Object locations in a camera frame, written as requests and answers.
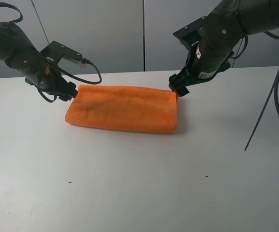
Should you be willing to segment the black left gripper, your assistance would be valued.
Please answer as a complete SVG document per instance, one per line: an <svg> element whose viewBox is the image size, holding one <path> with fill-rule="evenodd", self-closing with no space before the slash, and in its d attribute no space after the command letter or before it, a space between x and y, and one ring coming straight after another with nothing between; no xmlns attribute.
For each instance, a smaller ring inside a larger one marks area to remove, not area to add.
<svg viewBox="0 0 279 232"><path fill-rule="evenodd" d="M24 68L26 82L45 93L58 95L61 101L70 101L78 94L76 84L67 82L59 71L49 65L33 65Z"/></svg>

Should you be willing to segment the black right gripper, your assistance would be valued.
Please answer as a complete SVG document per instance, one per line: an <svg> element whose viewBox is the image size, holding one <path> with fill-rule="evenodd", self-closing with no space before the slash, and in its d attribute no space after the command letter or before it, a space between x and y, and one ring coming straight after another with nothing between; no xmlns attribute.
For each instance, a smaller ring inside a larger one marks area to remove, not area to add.
<svg viewBox="0 0 279 232"><path fill-rule="evenodd" d="M201 56L202 52L199 50L198 42L188 52L185 67L178 74L173 74L169 77L169 88L176 92L179 97L189 94L188 86L209 82L218 73L229 69L229 56L226 56L222 64L213 72L208 72L206 68L199 67L198 57L201 58Z"/></svg>

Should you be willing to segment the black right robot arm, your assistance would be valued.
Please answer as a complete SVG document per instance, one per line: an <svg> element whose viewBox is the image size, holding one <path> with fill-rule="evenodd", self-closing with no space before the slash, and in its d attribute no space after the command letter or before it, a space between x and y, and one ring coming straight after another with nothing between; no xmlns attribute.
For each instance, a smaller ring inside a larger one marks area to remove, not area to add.
<svg viewBox="0 0 279 232"><path fill-rule="evenodd" d="M223 0L208 15L174 32L188 50L185 66L169 78L178 96L230 68L233 48L250 35L279 28L279 0Z"/></svg>

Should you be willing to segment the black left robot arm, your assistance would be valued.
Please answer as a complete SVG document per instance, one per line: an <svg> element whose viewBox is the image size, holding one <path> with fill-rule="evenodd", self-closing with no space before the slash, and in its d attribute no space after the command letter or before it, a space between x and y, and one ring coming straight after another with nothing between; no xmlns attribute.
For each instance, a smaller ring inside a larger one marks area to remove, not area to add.
<svg viewBox="0 0 279 232"><path fill-rule="evenodd" d="M76 85L62 77L54 63L36 50L15 23L0 23L0 61L23 74L26 83L48 102L57 98L67 102L78 94Z"/></svg>

